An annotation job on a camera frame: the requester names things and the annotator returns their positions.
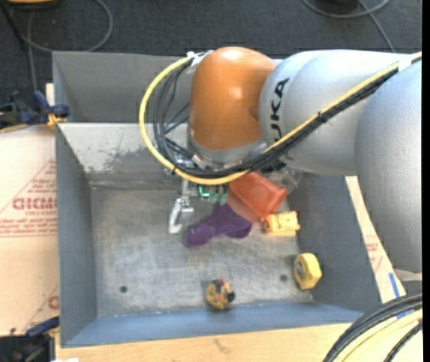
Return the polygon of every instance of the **gray bin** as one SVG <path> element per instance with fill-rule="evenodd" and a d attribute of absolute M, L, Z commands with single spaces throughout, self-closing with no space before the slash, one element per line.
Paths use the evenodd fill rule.
<path fill-rule="evenodd" d="M 61 345 L 352 322 L 378 305 L 343 177 L 303 175 L 287 198 L 302 226 L 295 238 L 270 237 L 255 225 L 245 239 L 188 248 L 185 232 L 167 233 L 179 179 L 144 146 L 136 114 L 149 82 L 176 59 L 54 53 L 57 102 L 72 109 L 57 129 Z M 185 78 L 180 103 L 188 99 Z M 185 132 L 183 125 L 175 139 L 184 141 Z M 192 201 L 195 223 L 213 206 Z M 301 252 L 316 254 L 322 266 L 310 291 L 292 276 Z M 219 276 L 232 282 L 236 298 L 231 309 L 213 312 L 204 289 Z"/>

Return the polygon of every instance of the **yellow toy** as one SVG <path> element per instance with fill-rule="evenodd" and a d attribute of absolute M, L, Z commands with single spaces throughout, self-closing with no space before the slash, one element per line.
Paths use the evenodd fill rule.
<path fill-rule="evenodd" d="M 235 299 L 235 293 L 230 283 L 218 278 L 208 284 L 205 298 L 209 305 L 221 311 L 229 307 L 230 302 Z"/>

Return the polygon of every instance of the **kuka logo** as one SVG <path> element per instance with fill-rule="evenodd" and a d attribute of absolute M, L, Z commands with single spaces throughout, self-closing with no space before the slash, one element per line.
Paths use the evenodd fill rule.
<path fill-rule="evenodd" d="M 283 81 L 280 81 L 277 83 L 277 85 L 275 86 L 274 92 L 275 92 L 275 95 L 278 97 L 278 103 L 275 104 L 274 101 L 271 101 L 271 104 L 270 104 L 270 109 L 272 110 L 272 113 L 270 114 L 270 120 L 271 120 L 270 128 L 273 129 L 275 132 L 277 132 L 277 133 L 272 132 L 272 136 L 274 137 L 275 142 L 279 141 L 280 138 L 282 138 L 282 130 L 280 125 L 281 117 L 278 114 L 278 111 L 281 108 L 282 96 L 284 95 L 283 89 L 288 81 L 289 81 L 289 78 L 286 78 Z"/>

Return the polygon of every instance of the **yellow cable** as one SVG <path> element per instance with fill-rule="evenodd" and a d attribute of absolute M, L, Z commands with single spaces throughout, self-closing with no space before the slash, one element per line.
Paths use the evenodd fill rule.
<path fill-rule="evenodd" d="M 392 321 L 390 324 L 383 327 L 381 330 L 376 331 L 369 335 L 366 339 L 356 345 L 345 357 L 342 362 L 360 361 L 365 360 L 361 357 L 364 352 L 367 352 L 382 340 L 389 338 L 399 330 L 404 329 L 410 325 L 414 325 L 414 322 L 420 321 L 423 318 L 423 310 L 417 310 L 410 314 L 406 314 L 400 319 Z"/>
<path fill-rule="evenodd" d="M 416 60 L 416 59 L 420 58 L 421 56 L 422 56 L 421 52 L 413 54 L 411 56 L 411 60 Z M 141 137 L 143 138 L 143 141 L 146 144 L 146 147 L 155 156 L 155 158 L 158 161 L 160 161 L 165 167 L 167 167 L 168 169 L 170 169 L 173 173 L 178 174 L 180 177 L 182 177 L 184 179 L 187 179 L 188 181 L 191 181 L 193 183 L 198 183 L 200 185 L 214 186 L 214 185 L 221 185 L 221 184 L 224 184 L 224 183 L 229 183 L 230 181 L 233 181 L 234 179 L 242 177 L 243 175 L 245 175 L 246 173 L 248 173 L 249 170 L 244 170 L 244 171 L 241 171 L 241 172 L 230 174 L 228 176 L 223 176 L 223 177 L 218 177 L 218 178 L 213 178 L 213 179 L 211 179 L 211 178 L 208 179 L 208 178 L 204 178 L 204 177 L 193 176 L 191 174 L 188 174 L 188 173 L 182 171 L 178 167 L 175 167 L 175 165 L 173 163 L 171 163 L 169 160 L 167 160 L 165 157 L 163 157 L 163 155 L 152 145 L 151 141 L 149 140 L 148 134 L 146 132 L 146 127 L 145 127 L 145 112 L 146 112 L 146 107 L 147 107 L 147 104 L 148 104 L 148 100 L 151 97 L 152 92 L 154 91 L 154 89 L 156 88 L 156 86 L 160 83 L 160 81 L 165 76 L 167 76 L 172 71 L 174 71 L 178 67 L 182 66 L 184 63 L 188 62 L 192 58 L 193 58 L 192 56 L 190 56 L 190 57 L 184 57 L 184 58 L 176 61 L 175 63 L 169 65 L 167 68 L 165 68 L 162 72 L 160 72 L 156 76 L 156 78 L 152 81 L 152 83 L 146 89 L 146 92 L 145 92 L 143 98 L 141 99 L 140 115 L 138 117 L 139 118 L 138 120 L 139 120 L 139 123 L 140 123 Z M 354 93 L 358 92 L 360 89 L 368 86 L 369 84 L 373 83 L 375 80 L 383 77 L 384 75 L 388 74 L 389 72 L 396 70 L 399 66 L 400 66 L 400 62 L 396 62 L 396 63 L 390 65 L 389 67 L 387 67 L 386 69 L 384 69 L 382 71 L 379 71 L 376 74 L 374 74 L 374 75 L 370 76 L 369 78 L 365 79 L 360 84 L 357 84 L 351 90 L 347 91 L 345 94 L 343 94 L 341 97 L 339 97 L 337 100 L 334 100 L 332 103 L 330 103 L 329 105 L 327 105 L 326 107 L 324 107 L 318 114 L 313 115 L 312 117 L 310 117 L 309 119 L 307 119 L 305 122 L 303 122 L 302 124 L 300 124 L 298 127 L 294 128 L 290 133 L 286 134 L 285 136 L 283 136 L 282 138 L 280 138 L 277 142 L 275 142 L 272 145 L 270 145 L 270 147 L 268 147 L 264 152 L 268 152 L 271 149 L 275 148 L 276 146 L 281 145 L 282 143 L 284 143 L 285 141 L 287 141 L 289 138 L 291 138 L 293 135 L 295 135 L 300 130 L 302 130 L 305 126 L 307 126 L 308 124 L 310 124 L 311 122 L 313 122 L 315 119 L 317 119 L 321 115 L 325 114 L 326 112 L 330 111 L 333 107 L 337 106 L 342 101 L 347 100 L 351 95 L 353 95 Z"/>
<path fill-rule="evenodd" d="M 156 78 L 152 81 L 152 83 L 148 86 L 146 89 L 145 95 L 141 99 L 140 104 L 140 116 L 139 123 L 140 123 L 140 133 L 141 137 L 143 138 L 144 143 L 146 144 L 146 147 L 148 150 L 155 156 L 155 158 L 160 161 L 165 167 L 173 171 L 175 174 L 178 174 L 180 177 L 187 179 L 188 181 L 192 181 L 193 183 L 198 183 L 200 185 L 220 185 L 223 183 L 228 183 L 230 181 L 233 181 L 234 179 L 239 178 L 240 176 L 243 176 L 248 172 L 248 170 L 240 173 L 234 173 L 230 176 L 225 176 L 221 178 L 215 178 L 215 179 L 206 179 L 201 177 L 192 176 L 188 173 L 185 173 L 181 171 L 178 167 L 175 167 L 173 163 L 171 163 L 169 160 L 167 160 L 163 155 L 152 145 L 151 141 L 149 140 L 148 134 L 146 132 L 145 127 L 145 112 L 146 112 L 146 105 L 148 103 L 148 99 L 152 95 L 152 92 L 154 91 L 155 87 L 159 84 L 159 82 L 168 74 L 170 74 L 172 71 L 177 69 L 178 67 L 182 66 L 184 63 L 191 60 L 192 57 L 185 57 L 182 58 L 175 63 L 169 65 L 166 69 L 164 69 L 160 74 L 156 76 Z"/>

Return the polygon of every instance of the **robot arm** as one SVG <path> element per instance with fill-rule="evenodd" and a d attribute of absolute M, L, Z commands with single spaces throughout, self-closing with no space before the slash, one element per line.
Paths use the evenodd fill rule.
<path fill-rule="evenodd" d="M 277 64 L 256 51 L 221 48 L 192 79 L 190 164 L 166 143 L 156 149 L 143 139 L 161 163 L 199 184 L 227 183 L 275 160 L 319 175 L 357 175 L 394 267 L 421 272 L 420 59 L 333 50 Z M 147 99 L 162 78 L 142 101 L 142 133 Z"/>

